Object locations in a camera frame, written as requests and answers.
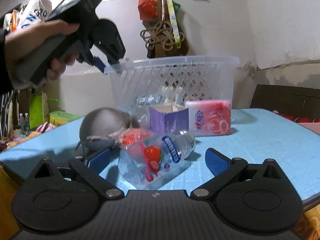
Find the purple box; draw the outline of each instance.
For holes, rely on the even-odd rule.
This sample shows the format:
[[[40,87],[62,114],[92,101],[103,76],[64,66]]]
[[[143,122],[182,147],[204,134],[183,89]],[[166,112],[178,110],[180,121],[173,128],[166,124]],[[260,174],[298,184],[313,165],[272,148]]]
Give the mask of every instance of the purple box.
[[[189,130],[189,109],[184,106],[154,105],[150,106],[151,130],[158,132],[175,132]]]

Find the gray rounded object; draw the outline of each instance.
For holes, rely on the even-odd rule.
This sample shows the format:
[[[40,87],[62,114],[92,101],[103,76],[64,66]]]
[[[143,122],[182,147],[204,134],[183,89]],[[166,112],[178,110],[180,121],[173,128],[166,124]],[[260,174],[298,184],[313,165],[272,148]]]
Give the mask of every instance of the gray rounded object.
[[[131,116],[120,110],[105,107],[87,114],[82,121],[79,138],[83,146],[90,151],[98,151],[106,147],[113,147],[118,136],[131,125]],[[100,137],[105,140],[98,144],[89,144],[88,138]]]

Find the silver screw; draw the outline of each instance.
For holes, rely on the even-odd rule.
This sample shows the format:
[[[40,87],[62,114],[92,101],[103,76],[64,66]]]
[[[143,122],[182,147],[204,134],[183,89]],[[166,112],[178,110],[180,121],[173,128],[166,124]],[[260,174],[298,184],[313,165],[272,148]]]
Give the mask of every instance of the silver screw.
[[[113,188],[113,189],[108,189],[106,191],[106,195],[108,197],[119,197],[121,195],[121,191],[117,188]]]
[[[206,197],[207,195],[209,195],[209,191],[204,188],[198,188],[193,191],[193,194],[195,194],[197,197]]]

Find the ribbed black surface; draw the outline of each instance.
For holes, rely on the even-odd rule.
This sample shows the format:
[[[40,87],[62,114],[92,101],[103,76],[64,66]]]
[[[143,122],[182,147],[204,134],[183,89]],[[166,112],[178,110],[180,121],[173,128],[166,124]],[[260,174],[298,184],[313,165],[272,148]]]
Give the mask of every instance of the ribbed black surface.
[[[207,202],[191,200],[183,190],[129,191],[122,200],[104,203],[94,220],[73,232],[41,236],[21,231],[14,238],[38,239],[300,240],[292,232],[278,236],[239,233],[223,224]]]

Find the hand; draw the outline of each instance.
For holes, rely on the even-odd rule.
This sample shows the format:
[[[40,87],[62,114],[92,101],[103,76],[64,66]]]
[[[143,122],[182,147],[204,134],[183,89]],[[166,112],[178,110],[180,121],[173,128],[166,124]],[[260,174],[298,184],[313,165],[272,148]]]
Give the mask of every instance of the hand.
[[[15,68],[19,60],[41,46],[47,38],[56,36],[59,33],[68,35],[77,31],[78,28],[79,24],[68,24],[62,20],[57,20],[32,25],[7,35],[5,38],[4,53],[7,70],[14,88],[21,89],[21,84],[19,85],[14,77]],[[65,61],[52,60],[51,68],[47,70],[46,78],[49,81],[57,80],[66,70],[66,65],[74,64],[78,57],[79,54],[69,55]]]

